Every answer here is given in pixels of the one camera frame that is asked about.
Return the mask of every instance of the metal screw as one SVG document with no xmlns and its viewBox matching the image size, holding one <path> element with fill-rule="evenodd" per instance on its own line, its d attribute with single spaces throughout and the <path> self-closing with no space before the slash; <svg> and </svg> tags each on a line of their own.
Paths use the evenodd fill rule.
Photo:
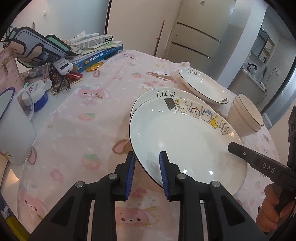
<svg viewBox="0 0 296 241">
<path fill-rule="evenodd" d="M 185 175 L 184 173 L 179 173 L 179 174 L 177 175 L 177 177 L 178 177 L 179 179 L 185 179 L 185 178 L 186 178 L 186 175 Z"/>
<path fill-rule="evenodd" d="M 84 185 L 84 183 L 82 181 L 78 181 L 75 183 L 75 187 L 77 188 L 81 188 Z"/>
<path fill-rule="evenodd" d="M 111 173 L 111 174 L 109 174 L 109 176 L 108 176 L 110 179 L 115 179 L 115 178 L 117 178 L 117 174 L 116 173 Z"/>
<path fill-rule="evenodd" d="M 212 186 L 215 187 L 215 188 L 218 188 L 218 187 L 220 187 L 220 182 L 212 181 Z"/>
</svg>

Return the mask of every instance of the mug handle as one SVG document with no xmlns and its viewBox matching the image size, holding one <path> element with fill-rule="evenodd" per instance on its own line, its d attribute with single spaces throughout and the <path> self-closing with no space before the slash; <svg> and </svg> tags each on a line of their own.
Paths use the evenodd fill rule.
<svg viewBox="0 0 296 241">
<path fill-rule="evenodd" d="M 31 103 L 32 103 L 32 105 L 31 105 L 31 111 L 30 111 L 30 114 L 28 115 L 29 120 L 31 120 L 31 118 L 32 118 L 32 116 L 33 116 L 33 114 L 34 114 L 34 109 L 35 109 L 35 104 L 34 104 L 34 101 L 33 101 L 33 98 L 32 98 L 31 93 L 30 93 L 27 89 L 21 89 L 21 90 L 15 95 L 15 97 L 16 97 L 16 98 L 19 97 L 19 95 L 22 94 L 23 92 L 27 92 L 27 94 L 28 94 L 28 96 L 29 96 L 29 98 L 30 98 L 30 100 L 31 100 Z"/>
</svg>

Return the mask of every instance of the hand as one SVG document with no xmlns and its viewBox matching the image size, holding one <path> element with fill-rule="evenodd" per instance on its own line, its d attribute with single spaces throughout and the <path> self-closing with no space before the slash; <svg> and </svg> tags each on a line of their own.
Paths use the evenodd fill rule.
<svg viewBox="0 0 296 241">
<path fill-rule="evenodd" d="M 278 215 L 274 207 L 279 203 L 279 196 L 274 192 L 273 184 L 267 185 L 264 189 L 264 192 L 266 198 L 264 199 L 259 210 L 256 223 L 263 232 L 268 233 L 271 230 L 276 229 L 276 223 L 279 218 L 286 219 L 288 217 L 295 201 L 291 201 L 286 207 L 283 208 L 280 215 Z"/>
</svg>

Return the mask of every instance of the sink faucet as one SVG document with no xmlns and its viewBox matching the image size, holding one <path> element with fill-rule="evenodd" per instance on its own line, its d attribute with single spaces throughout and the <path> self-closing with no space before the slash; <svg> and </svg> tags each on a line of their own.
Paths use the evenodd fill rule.
<svg viewBox="0 0 296 241">
<path fill-rule="evenodd" d="M 254 69 L 257 70 L 257 65 L 256 64 L 248 64 L 247 70 L 251 71 L 251 66 L 255 66 Z"/>
</svg>

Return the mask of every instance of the pink tablecloth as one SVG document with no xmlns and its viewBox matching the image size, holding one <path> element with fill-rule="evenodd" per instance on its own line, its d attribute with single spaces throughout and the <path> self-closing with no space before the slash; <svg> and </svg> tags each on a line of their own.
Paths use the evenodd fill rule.
<svg viewBox="0 0 296 241">
<path fill-rule="evenodd" d="M 18 218 L 29 232 L 75 182 L 98 181 L 125 161 L 131 150 L 128 127 L 135 100 L 161 86 L 188 91 L 178 73 L 179 67 L 188 65 L 123 51 L 53 113 L 35 140 L 20 179 Z M 216 110 L 227 115 L 234 96 L 229 91 L 229 104 Z M 279 160 L 265 127 L 243 141 L 247 147 Z M 248 167 L 235 197 L 253 218 L 268 183 L 268 178 Z M 129 200 L 116 203 L 118 240 L 177 240 L 178 213 L 179 203 L 166 201 L 163 189 L 137 163 Z"/>
</svg>

